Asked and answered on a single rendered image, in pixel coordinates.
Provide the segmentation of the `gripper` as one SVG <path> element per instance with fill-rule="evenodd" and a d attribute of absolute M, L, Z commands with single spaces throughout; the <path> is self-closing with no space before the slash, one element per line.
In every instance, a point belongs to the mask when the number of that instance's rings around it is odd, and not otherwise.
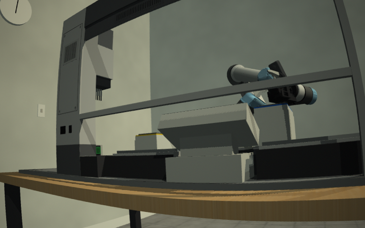
<path fill-rule="evenodd" d="M 262 92 L 266 92 L 267 90 L 260 90 L 253 92 L 256 97 L 260 97 Z M 271 103 L 282 103 L 284 101 L 288 102 L 288 104 L 292 104 L 296 102 L 296 97 L 298 95 L 298 86 L 286 86 L 280 88 L 268 89 L 268 98 Z"/>

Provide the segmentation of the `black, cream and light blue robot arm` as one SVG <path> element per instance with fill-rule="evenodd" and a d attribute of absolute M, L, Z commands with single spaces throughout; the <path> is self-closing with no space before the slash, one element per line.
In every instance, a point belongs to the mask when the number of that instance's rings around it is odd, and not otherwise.
<path fill-rule="evenodd" d="M 283 103 L 287 103 L 289 106 L 299 105 L 299 104 L 312 105 L 313 103 L 315 103 L 315 101 L 317 100 L 317 92 L 313 88 L 304 85 L 297 85 L 297 86 L 298 86 L 298 95 L 296 97 L 297 102 L 288 104 L 288 102 L 284 101 Z M 241 96 L 242 98 L 237 102 L 237 104 L 247 102 L 252 114 L 254 114 L 254 107 L 260 105 L 267 105 L 262 96 L 256 98 L 253 92 L 242 93 Z"/>

